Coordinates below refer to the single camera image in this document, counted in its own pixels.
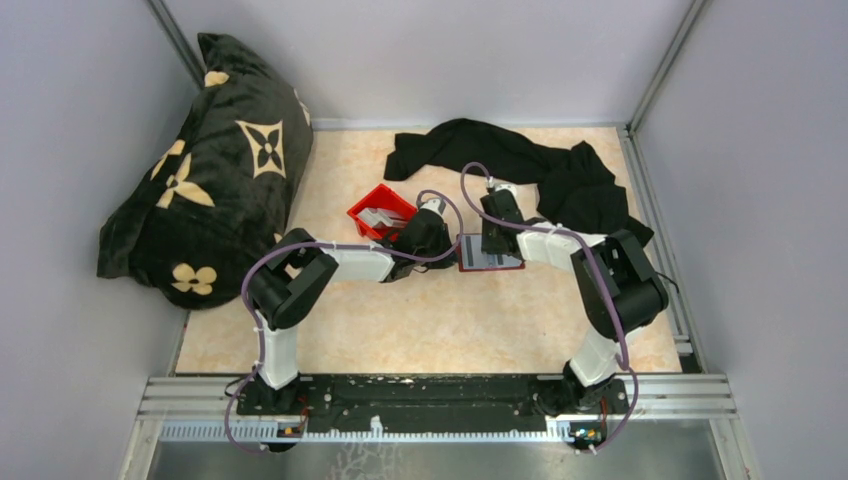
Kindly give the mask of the red leather card holder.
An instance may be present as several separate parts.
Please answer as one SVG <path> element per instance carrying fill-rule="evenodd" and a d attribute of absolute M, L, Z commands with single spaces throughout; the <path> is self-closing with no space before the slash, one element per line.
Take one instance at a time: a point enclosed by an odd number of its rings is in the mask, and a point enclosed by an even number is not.
<path fill-rule="evenodd" d="M 457 252 L 459 254 L 458 268 L 459 268 L 459 264 L 460 264 L 459 248 L 460 248 L 460 244 L 457 248 Z M 525 268 L 525 263 L 523 261 L 515 258 L 515 257 L 509 256 L 509 255 L 504 255 L 504 254 L 490 254 L 490 253 L 484 252 L 483 249 L 482 249 L 482 243 L 481 243 L 481 250 L 485 254 L 485 257 L 486 257 L 486 260 L 484 261 L 485 267 L 484 267 L 483 270 L 463 272 L 459 268 L 459 271 L 462 272 L 462 273 L 494 272 L 494 271 L 522 270 L 522 269 Z"/>

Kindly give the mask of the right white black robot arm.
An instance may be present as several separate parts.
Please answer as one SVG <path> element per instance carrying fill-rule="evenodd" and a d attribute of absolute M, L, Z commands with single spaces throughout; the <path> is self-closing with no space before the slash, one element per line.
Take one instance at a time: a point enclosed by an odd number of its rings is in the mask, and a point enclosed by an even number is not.
<path fill-rule="evenodd" d="M 576 412 L 590 411 L 602 398 L 601 385 L 629 362 L 628 341 L 668 307 L 666 288 L 629 230 L 582 234 L 526 220 L 507 188 L 490 188 L 480 202 L 484 252 L 574 275 L 591 328 L 564 367 L 563 398 Z"/>

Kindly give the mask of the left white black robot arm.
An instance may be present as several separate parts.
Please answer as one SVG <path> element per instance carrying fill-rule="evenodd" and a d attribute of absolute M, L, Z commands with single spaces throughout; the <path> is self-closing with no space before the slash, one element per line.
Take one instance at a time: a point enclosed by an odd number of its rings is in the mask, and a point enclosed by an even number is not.
<path fill-rule="evenodd" d="M 285 234 L 242 282 L 242 301 L 254 317 L 260 342 L 256 376 L 264 382 L 263 404 L 277 414 L 297 406 L 298 326 L 328 285 L 391 283 L 417 268 L 446 269 L 459 261 L 457 249 L 443 216 L 425 208 L 404 227 L 367 243 L 318 240 L 303 228 Z"/>

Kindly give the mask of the red plastic bin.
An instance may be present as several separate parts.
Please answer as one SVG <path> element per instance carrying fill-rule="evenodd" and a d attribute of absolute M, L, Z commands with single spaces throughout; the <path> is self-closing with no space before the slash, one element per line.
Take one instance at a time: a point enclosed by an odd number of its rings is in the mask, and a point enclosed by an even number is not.
<path fill-rule="evenodd" d="M 377 185 L 355 203 L 347 215 L 357 233 L 371 240 L 381 240 L 394 229 L 401 229 L 417 212 L 417 208 L 385 184 Z"/>

